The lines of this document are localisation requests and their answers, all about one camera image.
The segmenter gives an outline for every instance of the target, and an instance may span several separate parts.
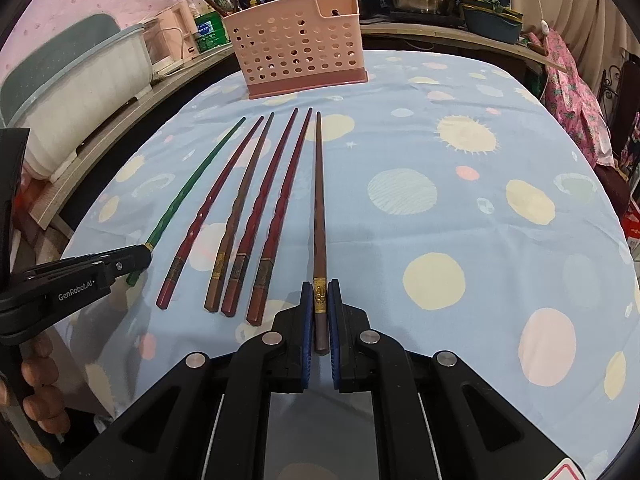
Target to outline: human hand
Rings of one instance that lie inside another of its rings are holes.
[[[22,362],[22,376],[34,394],[22,402],[24,413],[47,433],[66,433],[70,421],[65,411],[62,392],[55,386],[59,372],[50,357],[53,344],[44,332],[29,341],[33,355]],[[7,386],[0,380],[0,406],[10,402]]]

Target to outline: light blue tablecloth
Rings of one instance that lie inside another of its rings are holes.
[[[416,52],[365,58],[367,84],[249,101],[236,73],[185,105],[106,187],[65,255],[143,243],[216,140],[243,115],[246,127],[185,199],[136,288],[118,282],[58,330],[117,415],[189,352],[234,351],[267,330],[279,309],[297,304],[301,283],[312,277],[311,141],[265,323],[256,330],[243,322],[293,139],[313,107],[324,117],[328,273],[340,279],[344,301],[408,350],[459,354],[596,478],[628,437],[640,399],[640,294],[603,189],[551,115],[496,67]],[[236,244],[294,107],[300,114],[238,315],[227,319],[202,305],[249,152],[209,213],[169,309],[159,310],[175,251],[241,134],[258,115],[276,112]],[[367,396],[335,394],[329,358],[314,358],[310,390],[272,402],[265,478],[376,478]]]

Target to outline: metal screw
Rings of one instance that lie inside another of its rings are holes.
[[[454,364],[456,364],[458,362],[458,358],[456,357],[456,355],[453,352],[449,352],[449,351],[446,351],[446,350],[444,352],[440,352],[436,356],[436,360],[442,366],[453,366]]]
[[[368,345],[373,345],[380,341],[380,334],[375,330],[365,330],[360,333],[360,340]]]
[[[282,335],[280,332],[267,332],[262,336],[262,342],[265,345],[277,345],[282,341]]]
[[[189,368],[200,368],[204,363],[207,362],[207,358],[204,357],[203,354],[196,352],[195,354],[187,355],[187,358],[184,360],[184,363]]]

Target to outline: blue gripper pad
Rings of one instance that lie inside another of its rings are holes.
[[[334,388],[340,389],[340,341],[338,340],[338,322],[335,313],[335,293],[333,282],[327,287],[327,302],[329,315],[329,348],[331,349],[331,374],[334,378]]]
[[[305,325],[302,335],[302,345],[300,345],[300,351],[302,352],[302,373],[301,382],[303,389],[309,387],[309,377],[311,377],[311,345],[313,340],[313,307],[314,307],[314,289],[311,283],[304,282],[302,284],[302,291],[300,292],[300,306],[304,306],[305,309]]]

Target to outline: pink plastic basket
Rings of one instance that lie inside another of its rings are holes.
[[[357,0],[276,0],[224,22],[249,99],[368,81]]]

